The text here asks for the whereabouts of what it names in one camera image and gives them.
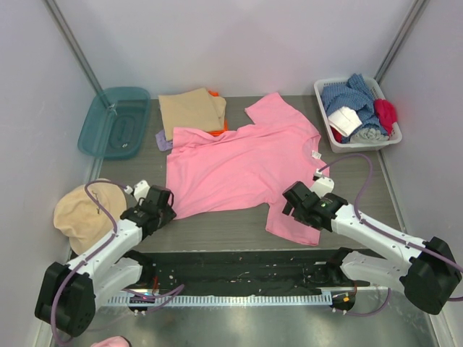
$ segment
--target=blue checkered cloth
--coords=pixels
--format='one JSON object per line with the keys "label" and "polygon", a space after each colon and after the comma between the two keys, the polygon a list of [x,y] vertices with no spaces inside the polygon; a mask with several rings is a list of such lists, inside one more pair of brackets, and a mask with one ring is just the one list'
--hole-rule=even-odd
{"label": "blue checkered cloth", "polygon": [[[379,118],[375,115],[373,102],[375,97],[368,88],[361,74],[353,74],[347,83],[327,85],[321,94],[326,115],[346,106],[355,110],[362,125],[354,130],[351,136],[364,128],[379,129],[381,134],[387,135],[386,129],[381,126]],[[342,143],[350,141],[349,137],[342,137]]]}

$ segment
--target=pink t-shirt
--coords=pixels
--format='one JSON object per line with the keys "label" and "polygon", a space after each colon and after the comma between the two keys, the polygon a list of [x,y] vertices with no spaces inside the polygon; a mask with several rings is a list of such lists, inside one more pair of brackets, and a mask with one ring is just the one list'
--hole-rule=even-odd
{"label": "pink t-shirt", "polygon": [[218,137],[197,129],[174,129],[167,187],[175,195],[177,219],[267,203],[267,231],[317,245],[319,231],[282,213],[282,194],[296,181],[313,184],[315,170],[325,165],[312,156],[320,134],[278,93],[260,99],[246,113],[255,125]]}

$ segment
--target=white laundry basket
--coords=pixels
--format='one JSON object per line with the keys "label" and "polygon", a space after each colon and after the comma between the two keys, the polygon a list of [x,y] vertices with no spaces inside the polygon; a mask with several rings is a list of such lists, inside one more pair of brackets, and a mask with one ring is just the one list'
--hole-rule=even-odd
{"label": "white laundry basket", "polygon": [[[371,77],[363,77],[365,83],[370,88],[371,92],[375,99],[385,99],[384,94],[379,88],[378,83]],[[326,116],[325,108],[323,107],[323,102],[321,100],[321,93],[323,88],[327,85],[335,84],[345,84],[349,78],[329,78],[327,80],[318,80],[313,85],[315,87],[315,94],[317,95],[318,105],[320,106],[320,111],[323,117],[323,122],[325,123],[326,132],[328,133],[328,138],[330,139],[330,146],[333,152],[335,153],[345,153],[345,152],[360,152],[366,150],[380,150],[385,146],[394,145],[399,143],[402,140],[402,133],[400,132],[399,125],[396,123],[393,124],[393,130],[389,137],[389,141],[378,142],[375,144],[367,143],[339,143],[334,139],[333,132],[331,127],[328,124],[328,117]]]}

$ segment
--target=t-shirt sleeve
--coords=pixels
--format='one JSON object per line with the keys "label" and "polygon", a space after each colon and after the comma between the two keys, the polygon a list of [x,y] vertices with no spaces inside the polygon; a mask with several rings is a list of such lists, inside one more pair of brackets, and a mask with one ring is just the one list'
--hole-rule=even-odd
{"label": "t-shirt sleeve", "polygon": [[245,109],[254,124],[275,124],[308,120],[294,107],[284,102],[278,93],[261,98],[257,103]]}

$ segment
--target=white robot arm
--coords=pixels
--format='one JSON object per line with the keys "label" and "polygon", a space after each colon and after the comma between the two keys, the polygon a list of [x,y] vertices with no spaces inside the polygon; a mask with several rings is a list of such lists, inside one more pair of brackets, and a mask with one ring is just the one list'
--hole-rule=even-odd
{"label": "white robot arm", "polygon": [[[137,200],[135,207],[127,209],[117,223],[116,235],[109,231],[85,253],[62,265],[50,265],[45,272],[41,292],[35,307],[35,316],[51,321],[54,297],[64,279],[73,275],[56,308],[56,326],[75,337],[87,329],[96,311],[122,289],[153,278],[151,261],[131,248],[145,237],[165,226],[175,218],[169,200],[173,194],[164,188],[149,186],[141,181],[128,191]],[[110,238],[112,241],[95,256],[89,255],[100,249]]]}
{"label": "white robot arm", "polygon": [[[422,311],[438,314],[462,276],[454,267],[408,244],[422,245],[454,262],[448,244],[437,237],[425,241],[403,234],[361,212],[359,220],[353,205],[331,193],[332,179],[317,171],[314,180],[310,189],[298,181],[283,193],[287,200],[283,213],[316,229],[347,236],[383,257],[340,249],[334,259],[348,279],[387,286],[403,293]],[[374,231],[363,221],[393,237]]]}

